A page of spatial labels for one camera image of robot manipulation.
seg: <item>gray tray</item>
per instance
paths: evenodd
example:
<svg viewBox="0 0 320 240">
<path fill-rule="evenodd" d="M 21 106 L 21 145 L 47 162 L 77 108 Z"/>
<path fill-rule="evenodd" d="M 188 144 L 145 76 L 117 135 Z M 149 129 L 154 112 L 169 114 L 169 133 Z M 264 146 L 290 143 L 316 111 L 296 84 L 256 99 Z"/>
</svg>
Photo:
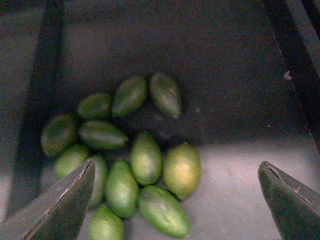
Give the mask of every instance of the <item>gray tray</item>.
<svg viewBox="0 0 320 240">
<path fill-rule="evenodd" d="M 155 72 L 176 79 L 182 116 L 170 119 L 149 101 L 114 122 L 131 137 L 150 131 L 164 150 L 183 141 L 197 147 L 201 183 L 182 203 L 191 221 L 188 239 L 281 239 L 258 181 L 262 161 L 320 192 L 319 153 L 292 81 L 284 78 L 288 69 L 262 1 L 71 1 L 64 9 L 63 35 L 56 39 L 52 46 L 62 49 L 57 74 L 52 65 L 47 80 L 31 82 L 29 103 L 38 116 L 28 117 L 29 110 L 24 118 L 29 130 L 20 135 L 22 160 L 15 168 L 9 215 L 57 181 L 37 135 L 50 116 L 75 111 L 90 93 L 113 94 L 124 79 Z M 47 64 L 53 64 L 50 58 Z M 107 155 L 126 158 L 129 151 Z M 21 190 L 29 191 L 27 199 Z M 88 239 L 91 216 L 79 240 Z M 125 224 L 129 240 L 172 239 L 139 211 Z"/>
</svg>

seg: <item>dark gray surface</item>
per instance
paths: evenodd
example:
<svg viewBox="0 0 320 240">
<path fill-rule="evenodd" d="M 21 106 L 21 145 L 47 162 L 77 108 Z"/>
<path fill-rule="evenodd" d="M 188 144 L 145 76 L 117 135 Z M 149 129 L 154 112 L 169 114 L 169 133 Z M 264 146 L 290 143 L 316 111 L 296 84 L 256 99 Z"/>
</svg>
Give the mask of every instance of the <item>dark gray surface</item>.
<svg viewBox="0 0 320 240">
<path fill-rule="evenodd" d="M 261 193 L 259 164 L 269 161 L 316 191 L 320 166 L 261 2 L 93 1 L 76 15 L 82 5 L 86 1 L 66 9 L 52 113 L 74 111 L 89 93 L 113 94 L 134 75 L 174 76 L 184 102 L 181 118 L 167 118 L 149 102 L 116 123 L 132 135 L 149 130 L 164 149 L 184 140 L 197 146 L 203 176 L 183 202 L 189 239 L 279 240 Z M 55 182 L 52 164 L 42 174 L 44 189 Z M 87 239 L 91 215 L 80 240 Z M 138 212 L 126 227 L 127 239 L 171 239 Z"/>
</svg>

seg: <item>white speck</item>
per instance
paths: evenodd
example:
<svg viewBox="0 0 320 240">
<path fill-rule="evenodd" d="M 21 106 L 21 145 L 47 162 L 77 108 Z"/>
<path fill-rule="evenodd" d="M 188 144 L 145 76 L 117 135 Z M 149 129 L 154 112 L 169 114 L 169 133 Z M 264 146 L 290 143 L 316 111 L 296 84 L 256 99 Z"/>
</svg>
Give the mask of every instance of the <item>white speck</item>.
<svg viewBox="0 0 320 240">
<path fill-rule="evenodd" d="M 160 208 L 162 209 L 162 210 L 167 210 L 167 206 L 166 205 L 164 205 L 164 204 L 160 204 Z"/>
<path fill-rule="evenodd" d="M 290 71 L 286 71 L 284 74 L 283 74 L 283 77 L 287 80 L 291 80 L 292 77 L 290 76 Z"/>
<path fill-rule="evenodd" d="M 162 132 L 162 131 L 159 133 L 159 135 L 160 135 L 160 137 L 163 138 L 163 139 L 169 139 L 169 138 L 170 138 L 170 136 L 169 136 L 168 134 L 166 134 L 166 133 L 164 133 L 164 132 Z"/>
</svg>

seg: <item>oval fruit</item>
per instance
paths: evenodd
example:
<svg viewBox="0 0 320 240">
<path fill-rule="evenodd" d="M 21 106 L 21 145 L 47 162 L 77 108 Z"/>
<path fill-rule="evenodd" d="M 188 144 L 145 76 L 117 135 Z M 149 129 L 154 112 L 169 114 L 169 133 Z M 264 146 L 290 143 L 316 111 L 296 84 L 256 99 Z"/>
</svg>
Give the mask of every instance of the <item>oval fruit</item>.
<svg viewBox="0 0 320 240">
<path fill-rule="evenodd" d="M 172 149 L 164 161 L 164 183 L 181 200 L 197 189 L 201 174 L 198 151 L 186 142 Z"/>
<path fill-rule="evenodd" d="M 181 97 L 176 82 L 164 73 L 156 73 L 150 81 L 154 104 L 164 114 L 177 119 L 181 115 Z"/>
<path fill-rule="evenodd" d="M 93 192 L 88 204 L 89 209 L 95 208 L 103 202 L 105 196 L 105 183 L 108 175 L 106 160 L 98 154 L 93 155 L 91 158 L 95 165 L 95 176 Z"/>
<path fill-rule="evenodd" d="M 113 98 L 111 112 L 113 116 L 122 117 L 135 112 L 148 97 L 148 85 L 141 76 L 125 80 L 117 89 Z"/>
<path fill-rule="evenodd" d="M 77 124 L 69 114 L 53 117 L 43 128 L 41 146 L 49 157 L 56 157 L 77 140 Z"/>
<path fill-rule="evenodd" d="M 109 117 L 111 96 L 104 92 L 93 93 L 81 100 L 77 113 L 84 120 L 104 120 Z"/>
<path fill-rule="evenodd" d="M 131 150 L 132 172 L 138 183 L 156 183 L 162 173 L 162 158 L 158 144 L 153 136 L 143 131 L 133 142 Z"/>
<path fill-rule="evenodd" d="M 190 233 L 190 222 L 182 205 L 167 190 L 150 185 L 141 190 L 138 207 L 144 219 L 160 232 L 175 238 Z"/>
<path fill-rule="evenodd" d="M 63 179 L 85 160 L 89 158 L 90 150 L 82 144 L 74 144 L 67 148 L 57 158 L 54 169 L 59 180 Z"/>
<path fill-rule="evenodd" d="M 95 212 L 89 224 L 89 240 L 124 240 L 123 220 L 108 207 L 101 206 Z"/>
<path fill-rule="evenodd" d="M 137 207 L 139 186 L 127 161 L 119 160 L 111 168 L 105 184 L 110 209 L 121 218 L 131 217 Z"/>
<path fill-rule="evenodd" d="M 79 130 L 80 139 L 95 150 L 116 150 L 128 141 L 126 134 L 107 121 L 90 120 Z"/>
</svg>

